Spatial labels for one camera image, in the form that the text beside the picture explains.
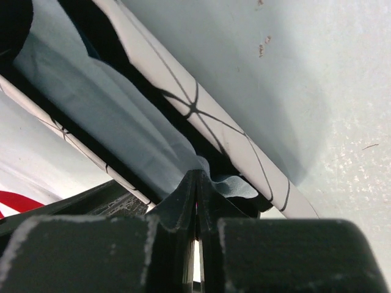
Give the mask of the red sunglasses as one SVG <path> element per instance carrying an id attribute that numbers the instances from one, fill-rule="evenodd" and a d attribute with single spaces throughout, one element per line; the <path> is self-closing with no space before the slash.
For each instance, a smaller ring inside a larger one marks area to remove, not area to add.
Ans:
<path id="1" fill-rule="evenodd" d="M 44 204 L 24 195 L 14 192 L 1 191 L 1 219 L 41 208 Z"/>

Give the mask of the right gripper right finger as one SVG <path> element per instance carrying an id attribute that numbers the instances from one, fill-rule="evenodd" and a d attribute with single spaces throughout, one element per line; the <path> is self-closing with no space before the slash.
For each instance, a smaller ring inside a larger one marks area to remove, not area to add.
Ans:
<path id="1" fill-rule="evenodd" d="M 388 291 L 353 222 L 250 218 L 195 175 L 203 292 Z"/>

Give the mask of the blue cleaning cloth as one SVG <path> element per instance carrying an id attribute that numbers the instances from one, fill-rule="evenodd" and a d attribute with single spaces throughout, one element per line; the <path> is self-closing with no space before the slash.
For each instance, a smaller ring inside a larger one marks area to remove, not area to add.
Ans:
<path id="1" fill-rule="evenodd" d="M 45 98 L 161 199 L 188 171 L 209 171 L 208 161 L 124 75 L 88 55 L 59 2 L 34 1 L 32 9 L 15 66 Z"/>

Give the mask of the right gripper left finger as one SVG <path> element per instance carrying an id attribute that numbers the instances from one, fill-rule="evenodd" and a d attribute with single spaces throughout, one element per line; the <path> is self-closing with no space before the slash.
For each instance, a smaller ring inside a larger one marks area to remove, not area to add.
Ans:
<path id="1" fill-rule="evenodd" d="M 35 215 L 1 236 L 2 292 L 191 292 L 196 173 L 145 215 Z"/>

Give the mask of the white geometric glasses case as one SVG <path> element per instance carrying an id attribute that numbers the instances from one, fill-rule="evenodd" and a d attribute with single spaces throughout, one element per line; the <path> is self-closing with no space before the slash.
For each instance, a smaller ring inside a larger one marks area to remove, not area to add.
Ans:
<path id="1" fill-rule="evenodd" d="M 33 2 L 1 2 L 1 93 L 138 199 L 162 201 L 16 68 L 32 25 Z M 208 161 L 205 173 L 223 196 L 263 197 L 288 219 L 318 217 L 297 187 L 122 1 L 57 2 L 81 34 L 88 55 L 124 75 Z"/>

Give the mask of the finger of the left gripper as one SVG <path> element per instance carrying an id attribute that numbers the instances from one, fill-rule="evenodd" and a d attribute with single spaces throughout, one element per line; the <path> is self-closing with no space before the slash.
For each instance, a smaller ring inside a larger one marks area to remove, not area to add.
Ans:
<path id="1" fill-rule="evenodd" d="M 9 237 L 35 215 L 143 215 L 148 206 L 115 181 L 109 181 L 73 197 L 1 220 L 1 236 Z"/>

